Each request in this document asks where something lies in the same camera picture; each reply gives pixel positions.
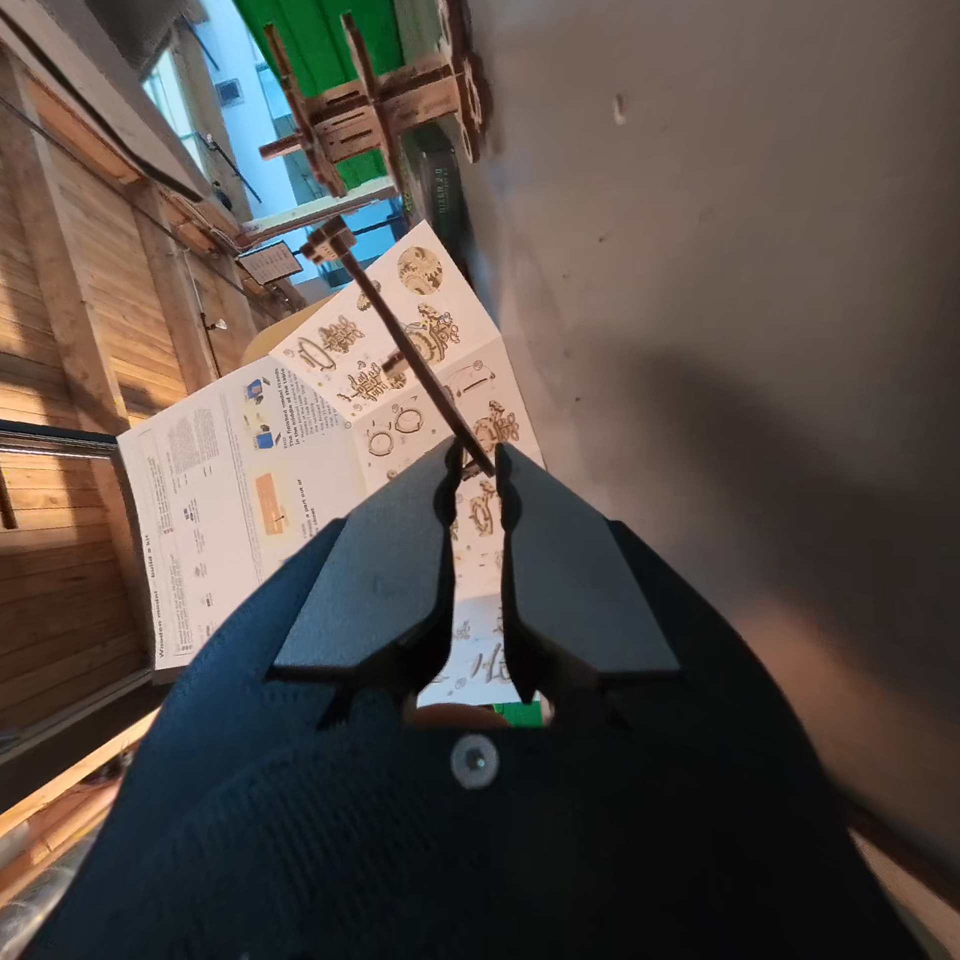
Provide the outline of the folded assembly instruction sheet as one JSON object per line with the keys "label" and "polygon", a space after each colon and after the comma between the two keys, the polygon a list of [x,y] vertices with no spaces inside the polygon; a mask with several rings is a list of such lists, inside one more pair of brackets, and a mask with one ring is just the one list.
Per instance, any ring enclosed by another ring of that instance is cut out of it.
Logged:
{"label": "folded assembly instruction sheet", "polygon": [[[507,442],[543,465],[502,335],[429,223],[414,226],[365,273],[486,455]],[[414,373],[387,371],[396,349],[352,282],[270,351],[342,418],[368,495],[451,435]],[[517,703],[503,639],[496,480],[484,473],[462,480],[455,502],[450,654],[418,705]]]}

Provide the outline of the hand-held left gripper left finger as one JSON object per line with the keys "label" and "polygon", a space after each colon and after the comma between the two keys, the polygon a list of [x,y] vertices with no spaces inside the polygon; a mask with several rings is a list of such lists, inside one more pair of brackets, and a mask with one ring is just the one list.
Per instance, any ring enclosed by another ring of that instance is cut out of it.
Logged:
{"label": "hand-held left gripper left finger", "polygon": [[400,699],[429,685],[450,655],[462,453],[443,441],[350,512],[273,675]]}

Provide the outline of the round wooden frame part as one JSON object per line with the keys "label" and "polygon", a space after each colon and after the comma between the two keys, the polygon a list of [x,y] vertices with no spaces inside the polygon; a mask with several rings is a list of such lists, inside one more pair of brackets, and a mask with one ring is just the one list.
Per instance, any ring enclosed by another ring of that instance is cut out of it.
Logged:
{"label": "round wooden frame part", "polygon": [[396,348],[407,361],[421,387],[426,391],[430,400],[434,402],[438,413],[461,443],[462,448],[470,455],[471,461],[476,469],[486,474],[486,476],[493,477],[496,473],[494,461],[481,446],[470,426],[447,396],[442,384],[433,373],[429,364],[406,335],[397,316],[389,308],[384,297],[378,292],[374,282],[366,275],[365,270],[359,265],[348,248],[345,248],[341,252],[340,260],[343,268],[354,282],[357,283],[361,292],[369,299],[372,308],[390,333],[390,337],[395,343]]}

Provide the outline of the wooden flower-disc rod assembly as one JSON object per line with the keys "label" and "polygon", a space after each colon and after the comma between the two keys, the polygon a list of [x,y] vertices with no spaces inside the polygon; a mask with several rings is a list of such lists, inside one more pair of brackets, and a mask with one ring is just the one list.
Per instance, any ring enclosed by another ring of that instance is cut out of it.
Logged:
{"label": "wooden flower-disc rod assembly", "polygon": [[463,2],[438,1],[438,51],[378,75],[366,41],[346,12],[342,30],[357,78],[306,97],[295,76],[281,34],[273,23],[265,38],[291,109],[293,131],[259,148],[264,161],[302,153],[319,185],[334,198],[348,187],[339,164],[377,151],[386,174],[402,190],[402,137],[414,128],[455,117],[469,163],[481,159],[489,88],[481,58],[474,53]]}

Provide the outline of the white wall sign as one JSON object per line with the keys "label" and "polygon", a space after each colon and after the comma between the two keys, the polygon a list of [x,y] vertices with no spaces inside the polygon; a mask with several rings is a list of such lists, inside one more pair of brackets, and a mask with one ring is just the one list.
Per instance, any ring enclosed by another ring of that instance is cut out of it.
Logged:
{"label": "white wall sign", "polygon": [[235,262],[261,286],[287,280],[304,269],[291,246],[283,239],[249,250],[237,256]]}

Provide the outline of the black model kit box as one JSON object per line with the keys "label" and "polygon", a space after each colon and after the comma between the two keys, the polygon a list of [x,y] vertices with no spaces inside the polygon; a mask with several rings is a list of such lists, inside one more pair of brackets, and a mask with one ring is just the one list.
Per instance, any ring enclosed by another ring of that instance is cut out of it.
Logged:
{"label": "black model kit box", "polygon": [[456,151],[452,146],[423,150],[418,174],[424,219],[457,266],[465,268],[469,225]]}

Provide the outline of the white instruction board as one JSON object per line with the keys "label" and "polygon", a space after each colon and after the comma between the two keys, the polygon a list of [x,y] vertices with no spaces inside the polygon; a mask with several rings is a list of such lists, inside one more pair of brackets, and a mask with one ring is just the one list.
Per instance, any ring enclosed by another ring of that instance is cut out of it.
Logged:
{"label": "white instruction board", "polygon": [[189,665],[240,604],[367,494],[350,426],[272,356],[131,427],[118,447],[161,674]]}

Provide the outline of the tan rounded wooden panel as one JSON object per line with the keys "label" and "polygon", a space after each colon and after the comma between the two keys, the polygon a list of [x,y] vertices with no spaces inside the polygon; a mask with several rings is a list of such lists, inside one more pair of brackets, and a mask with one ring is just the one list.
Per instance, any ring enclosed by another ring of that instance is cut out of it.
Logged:
{"label": "tan rounded wooden panel", "polygon": [[266,357],[279,343],[298,330],[322,306],[334,300],[335,297],[336,294],[329,294],[256,333],[244,348],[240,361],[241,366],[248,366]]}

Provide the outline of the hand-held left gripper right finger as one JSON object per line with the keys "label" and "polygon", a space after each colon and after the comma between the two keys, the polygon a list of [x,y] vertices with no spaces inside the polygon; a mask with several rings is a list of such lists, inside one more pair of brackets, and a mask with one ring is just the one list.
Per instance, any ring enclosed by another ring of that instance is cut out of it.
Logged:
{"label": "hand-held left gripper right finger", "polygon": [[606,516],[510,443],[495,467],[503,654],[521,701],[679,676]]}

